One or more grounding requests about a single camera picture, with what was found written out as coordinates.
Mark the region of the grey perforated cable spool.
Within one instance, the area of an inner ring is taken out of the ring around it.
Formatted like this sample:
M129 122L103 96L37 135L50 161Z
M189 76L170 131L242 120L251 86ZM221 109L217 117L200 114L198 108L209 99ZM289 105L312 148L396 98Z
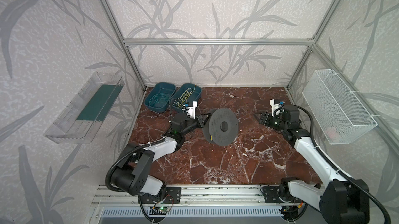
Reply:
M236 140L239 122L232 110L228 108L215 109L211 111L211 118L202 130L209 143L225 147Z

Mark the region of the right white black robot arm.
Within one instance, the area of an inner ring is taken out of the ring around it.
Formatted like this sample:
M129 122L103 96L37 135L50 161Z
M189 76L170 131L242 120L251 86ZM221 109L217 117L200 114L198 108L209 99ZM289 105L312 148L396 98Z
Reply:
M367 224L373 202L383 214L383 222L392 222L387 209L370 193L368 185L351 177L320 148L313 137L314 128L302 128L300 112L307 114L306 109L274 99L270 105L272 111L261 113L258 122L280 132L322 181L322 185L316 187L295 177L283 178L278 190L281 199L293 197L304 201L319 211L328 224Z

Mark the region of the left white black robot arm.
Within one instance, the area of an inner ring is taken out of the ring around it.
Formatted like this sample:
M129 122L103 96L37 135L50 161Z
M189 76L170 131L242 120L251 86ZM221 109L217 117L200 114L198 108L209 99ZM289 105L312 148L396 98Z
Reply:
M202 129L212 114L196 114L196 103L184 105L182 112L170 115L169 127L162 137L146 144L129 143L106 174L105 185L114 192L132 196L150 195L159 200L166 197L166 183L151 176L153 162L178 151L185 136Z

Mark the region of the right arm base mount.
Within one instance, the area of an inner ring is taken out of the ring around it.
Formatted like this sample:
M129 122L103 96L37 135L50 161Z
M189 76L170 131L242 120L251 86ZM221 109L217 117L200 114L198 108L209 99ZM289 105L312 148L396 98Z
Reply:
M293 203L291 199L281 198L278 193L278 186L269 186L269 185L261 185L260 191L264 197L265 203L275 203L275 204L283 204L283 203Z

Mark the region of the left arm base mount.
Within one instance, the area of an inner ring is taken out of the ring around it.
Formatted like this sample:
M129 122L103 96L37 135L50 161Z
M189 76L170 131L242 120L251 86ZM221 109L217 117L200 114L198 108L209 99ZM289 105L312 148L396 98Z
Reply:
M141 202L143 204L155 204L157 202L165 204L179 204L181 199L181 187L166 186L161 190L158 195L150 195L145 193L141 197Z

